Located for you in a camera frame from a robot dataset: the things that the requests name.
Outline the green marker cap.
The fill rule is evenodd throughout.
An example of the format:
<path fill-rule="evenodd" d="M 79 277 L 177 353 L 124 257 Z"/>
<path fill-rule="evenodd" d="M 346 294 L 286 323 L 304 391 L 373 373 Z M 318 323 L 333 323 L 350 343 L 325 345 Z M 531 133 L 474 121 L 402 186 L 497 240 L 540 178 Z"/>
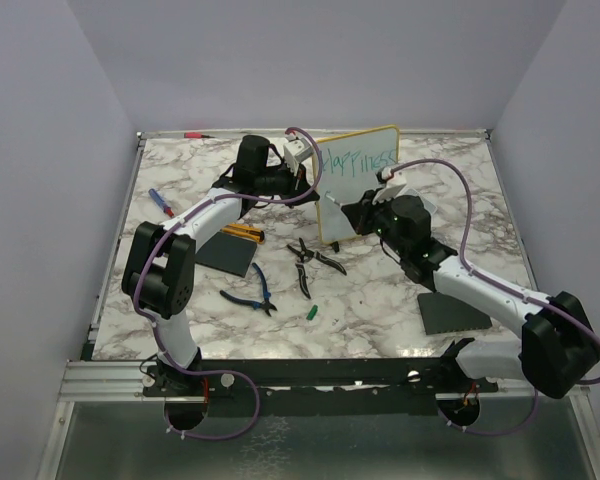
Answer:
<path fill-rule="evenodd" d="M 317 305 L 313 305 L 311 307 L 310 311 L 308 312 L 306 319 L 307 320 L 313 320 L 315 318 L 317 312 L 318 312 L 318 306 Z"/>

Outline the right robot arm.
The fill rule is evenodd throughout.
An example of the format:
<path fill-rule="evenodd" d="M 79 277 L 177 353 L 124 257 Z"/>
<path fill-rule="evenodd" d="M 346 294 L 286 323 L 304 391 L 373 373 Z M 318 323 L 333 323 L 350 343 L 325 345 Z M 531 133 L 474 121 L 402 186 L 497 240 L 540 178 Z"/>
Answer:
<path fill-rule="evenodd" d="M 377 201 L 370 190 L 341 210 L 359 235 L 375 234 L 399 258 L 414 283 L 459 300 L 515 334 L 512 341 L 462 340 L 439 367 L 441 383 L 461 391 L 474 379 L 526 381 L 559 399 L 583 382 L 600 361 L 600 345 L 580 301 L 562 292 L 549 296 L 480 274 L 432 236 L 423 201 L 399 195 Z"/>

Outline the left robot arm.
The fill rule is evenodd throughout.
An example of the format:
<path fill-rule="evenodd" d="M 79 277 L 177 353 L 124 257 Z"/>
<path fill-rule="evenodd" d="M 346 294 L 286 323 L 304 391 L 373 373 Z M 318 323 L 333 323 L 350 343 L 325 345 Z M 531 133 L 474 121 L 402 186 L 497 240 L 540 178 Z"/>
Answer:
<path fill-rule="evenodd" d="M 169 366 L 166 382 L 179 394 L 194 392 L 201 380 L 201 350 L 185 312 L 200 248 L 259 203 L 293 207 L 319 198 L 322 173 L 308 175 L 304 165 L 321 155 L 316 141 L 298 127 L 285 136 L 277 165 L 269 162 L 276 149 L 270 140 L 244 136 L 236 160 L 200 201 L 164 224 L 145 221 L 134 233 L 121 288 L 150 323 L 158 359 Z"/>

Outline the yellow framed whiteboard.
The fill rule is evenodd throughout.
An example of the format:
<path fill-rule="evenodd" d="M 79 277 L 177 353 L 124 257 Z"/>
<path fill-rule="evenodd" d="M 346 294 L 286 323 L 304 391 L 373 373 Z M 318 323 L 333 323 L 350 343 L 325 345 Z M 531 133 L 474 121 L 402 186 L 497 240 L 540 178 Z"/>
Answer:
<path fill-rule="evenodd" d="M 379 186 L 376 173 L 398 162 L 400 130 L 387 125 L 369 130 L 321 139 L 317 142 L 322 159 L 313 161 L 322 175 L 317 186 L 316 203 L 319 238 L 332 244 L 356 237 L 340 207 L 325 195 L 342 204 L 355 203 L 367 190 Z"/>

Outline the white whiteboard marker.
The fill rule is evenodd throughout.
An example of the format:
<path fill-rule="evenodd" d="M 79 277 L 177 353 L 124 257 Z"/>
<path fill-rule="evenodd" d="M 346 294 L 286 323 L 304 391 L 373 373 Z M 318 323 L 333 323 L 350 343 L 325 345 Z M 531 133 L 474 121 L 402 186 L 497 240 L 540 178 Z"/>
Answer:
<path fill-rule="evenodd" d="M 331 203 L 335 204 L 336 206 L 341 207 L 341 203 L 339 201 L 337 201 L 335 198 L 333 198 L 332 196 L 325 195 L 325 198 L 327 200 L 329 200 Z"/>

